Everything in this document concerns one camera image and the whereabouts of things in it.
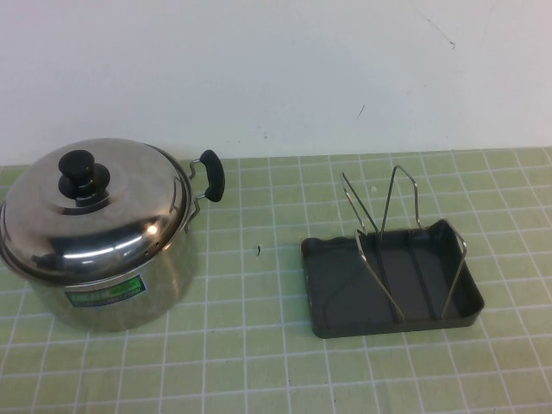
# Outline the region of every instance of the dark tray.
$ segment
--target dark tray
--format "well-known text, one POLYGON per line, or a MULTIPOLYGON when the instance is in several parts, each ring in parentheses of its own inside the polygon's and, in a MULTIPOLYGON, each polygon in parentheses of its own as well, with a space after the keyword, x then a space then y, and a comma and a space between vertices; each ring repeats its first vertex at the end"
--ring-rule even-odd
POLYGON ((469 326, 485 302, 446 220, 426 229, 359 232, 362 250, 386 291, 367 270, 355 238, 301 244, 312 330, 321 338, 469 326))

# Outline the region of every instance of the label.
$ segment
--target label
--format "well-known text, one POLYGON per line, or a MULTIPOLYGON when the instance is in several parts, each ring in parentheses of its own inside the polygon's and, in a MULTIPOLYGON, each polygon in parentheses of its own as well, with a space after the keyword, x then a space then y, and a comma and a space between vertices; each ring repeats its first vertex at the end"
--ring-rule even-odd
POLYGON ((105 289, 89 292, 66 292, 66 295, 74 307, 91 308, 121 302, 145 291, 146 286, 138 274, 132 279, 105 289))

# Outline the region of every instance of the black knob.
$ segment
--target black knob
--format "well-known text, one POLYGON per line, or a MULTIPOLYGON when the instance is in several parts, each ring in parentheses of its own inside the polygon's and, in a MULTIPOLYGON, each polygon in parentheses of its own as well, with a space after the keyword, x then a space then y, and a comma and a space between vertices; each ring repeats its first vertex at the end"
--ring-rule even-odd
POLYGON ((94 156, 88 151, 76 149, 65 154, 58 168, 63 174, 58 185, 61 193, 77 200, 77 205, 93 204, 104 198, 105 188, 110 183, 110 172, 105 166, 94 162, 94 156))
POLYGON ((61 157, 58 168, 71 184, 80 187, 94 178, 94 156, 84 149, 76 149, 61 157))

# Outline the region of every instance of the black handle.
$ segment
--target black handle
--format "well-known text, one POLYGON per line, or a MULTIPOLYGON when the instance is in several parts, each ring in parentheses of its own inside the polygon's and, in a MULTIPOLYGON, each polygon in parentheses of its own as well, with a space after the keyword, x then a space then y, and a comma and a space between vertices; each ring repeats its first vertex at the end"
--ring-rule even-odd
POLYGON ((95 198, 104 193, 110 183, 108 169, 95 162, 94 156, 84 149, 76 149, 61 157, 58 168, 61 193, 75 200, 95 198))
POLYGON ((209 187, 205 190, 205 197, 217 203, 223 198, 224 186, 226 185, 223 163, 210 149, 201 154, 199 160, 205 166, 207 179, 209 180, 209 187))

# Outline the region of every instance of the green cutting mat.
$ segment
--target green cutting mat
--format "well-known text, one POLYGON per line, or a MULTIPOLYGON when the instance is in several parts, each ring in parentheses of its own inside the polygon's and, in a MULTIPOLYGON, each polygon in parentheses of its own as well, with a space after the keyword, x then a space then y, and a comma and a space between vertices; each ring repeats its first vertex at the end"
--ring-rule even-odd
MULTIPOLYGON (((550 413, 551 157, 534 148, 225 161, 223 201, 202 202, 193 223, 198 276, 149 325, 72 330, 0 267, 0 412, 550 413), (320 340, 298 244, 358 227, 341 171, 380 223, 395 164, 417 179, 422 224, 445 216, 465 236, 486 308, 467 329, 320 340)), ((0 199, 22 170, 0 169, 0 199)), ((201 190, 204 174, 198 181, 201 190)), ((412 190, 398 183, 390 227, 412 227, 412 190)))

